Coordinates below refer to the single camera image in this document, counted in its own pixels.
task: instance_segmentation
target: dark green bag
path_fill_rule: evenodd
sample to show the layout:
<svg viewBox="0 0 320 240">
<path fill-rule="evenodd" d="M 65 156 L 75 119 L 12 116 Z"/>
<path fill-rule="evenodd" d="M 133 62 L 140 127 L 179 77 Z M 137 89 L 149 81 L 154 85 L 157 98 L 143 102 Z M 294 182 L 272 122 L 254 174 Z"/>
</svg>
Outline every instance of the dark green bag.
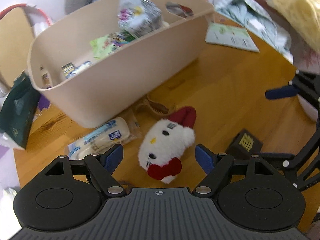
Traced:
<svg viewBox="0 0 320 240">
<path fill-rule="evenodd" d="M 4 101 L 0 111 L 0 132 L 6 133 L 22 148 L 26 148 L 32 120 L 38 105 L 40 93 L 23 72 Z"/>
</svg>

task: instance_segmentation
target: snack package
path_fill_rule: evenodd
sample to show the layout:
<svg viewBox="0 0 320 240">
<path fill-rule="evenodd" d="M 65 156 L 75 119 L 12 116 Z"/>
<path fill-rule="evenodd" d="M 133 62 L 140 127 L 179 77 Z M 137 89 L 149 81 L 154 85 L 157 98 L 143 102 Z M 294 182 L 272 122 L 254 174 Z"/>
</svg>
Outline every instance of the snack package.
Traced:
<svg viewBox="0 0 320 240">
<path fill-rule="evenodd" d="M 70 71 L 67 75 L 66 75 L 66 79 L 71 78 L 75 75 L 78 75 L 79 73 L 81 73 L 82 71 L 84 71 L 86 68 L 90 67 L 92 65 L 91 61 L 86 61 L 84 63 L 82 63 L 80 66 L 76 67 L 74 70 Z"/>
<path fill-rule="evenodd" d="M 67 77 L 68 74 L 74 71 L 75 69 L 75 65 L 73 65 L 73 63 L 70 62 L 62 67 L 63 75 Z"/>
<path fill-rule="evenodd" d="M 40 74 L 43 82 L 43 88 L 47 89 L 52 87 L 53 85 L 50 73 L 43 66 L 40 66 Z"/>
<path fill-rule="evenodd" d="M 128 110 L 121 117 L 116 117 L 86 136 L 69 144 L 65 148 L 70 160 L 82 160 L 92 153 L 105 153 L 114 144 L 129 143 L 141 136 L 138 122 L 132 112 Z"/>
<path fill-rule="evenodd" d="M 130 33 L 122 31 L 97 38 L 91 41 L 90 45 L 93 50 L 94 58 L 102 59 L 133 40 L 135 40 L 135 38 Z"/>
<path fill-rule="evenodd" d="M 162 27 L 161 10 L 150 0 L 120 0 L 119 27 L 139 38 Z"/>
</svg>

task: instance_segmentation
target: paper card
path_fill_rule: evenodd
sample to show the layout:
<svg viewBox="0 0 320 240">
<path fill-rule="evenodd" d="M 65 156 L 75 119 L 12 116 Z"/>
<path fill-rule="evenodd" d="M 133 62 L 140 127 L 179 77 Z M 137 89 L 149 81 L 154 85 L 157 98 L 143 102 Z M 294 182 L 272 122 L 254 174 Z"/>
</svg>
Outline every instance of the paper card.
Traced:
<svg viewBox="0 0 320 240">
<path fill-rule="evenodd" d="M 210 23 L 205 41 L 210 44 L 259 52 L 258 47 L 254 44 L 245 28 Z"/>
</svg>

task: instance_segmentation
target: blue gripper pad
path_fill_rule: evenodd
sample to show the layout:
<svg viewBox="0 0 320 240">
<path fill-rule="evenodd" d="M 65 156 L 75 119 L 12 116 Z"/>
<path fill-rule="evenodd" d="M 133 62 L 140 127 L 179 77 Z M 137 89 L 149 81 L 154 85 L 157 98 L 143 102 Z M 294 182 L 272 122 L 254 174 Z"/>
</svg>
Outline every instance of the blue gripper pad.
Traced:
<svg viewBox="0 0 320 240">
<path fill-rule="evenodd" d="M 123 160 L 123 146 L 116 144 L 101 156 L 102 166 L 112 174 Z"/>
<path fill-rule="evenodd" d="M 300 92 L 300 89 L 291 85 L 291 86 L 284 86 L 281 88 L 267 90 L 264 95 L 266 99 L 275 100 L 275 99 L 281 99 L 281 98 L 294 97 L 299 92 Z"/>
<path fill-rule="evenodd" d="M 205 174 L 209 174 L 216 164 L 216 156 L 202 144 L 198 144 L 195 149 L 196 161 L 201 166 Z"/>
</svg>

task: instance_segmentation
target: wooden table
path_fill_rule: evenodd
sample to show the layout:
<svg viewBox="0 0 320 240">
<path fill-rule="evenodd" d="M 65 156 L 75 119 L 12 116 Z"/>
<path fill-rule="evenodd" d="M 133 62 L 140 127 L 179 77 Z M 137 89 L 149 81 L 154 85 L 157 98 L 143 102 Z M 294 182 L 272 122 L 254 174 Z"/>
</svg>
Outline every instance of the wooden table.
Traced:
<svg viewBox="0 0 320 240">
<path fill-rule="evenodd" d="M 246 128 L 263 141 L 263 151 L 296 154 L 314 133 L 315 124 L 304 114 L 296 97 L 276 101 L 264 97 L 266 89 L 287 84 L 295 68 L 265 42 L 251 36 L 260 53 L 207 44 L 199 59 L 155 89 L 152 99 L 172 101 L 177 108 L 195 107 L 196 144 L 202 143 L 215 153 L 223 152 L 231 139 Z M 145 112 L 136 117 L 143 135 L 156 122 Z M 44 110 L 33 123 L 27 150 L 15 152 L 21 186 L 62 155 L 66 145 L 90 131 L 55 106 Z M 195 160 L 194 146 L 185 152 L 182 172 L 171 184 L 148 177 L 138 164 L 141 142 L 142 138 L 124 146 L 124 159 L 113 174 L 117 180 L 136 187 L 193 189 L 205 177 Z M 300 230 L 310 226 L 320 205 L 319 192 L 320 185 L 316 185 L 303 193 L 307 207 Z"/>
</svg>

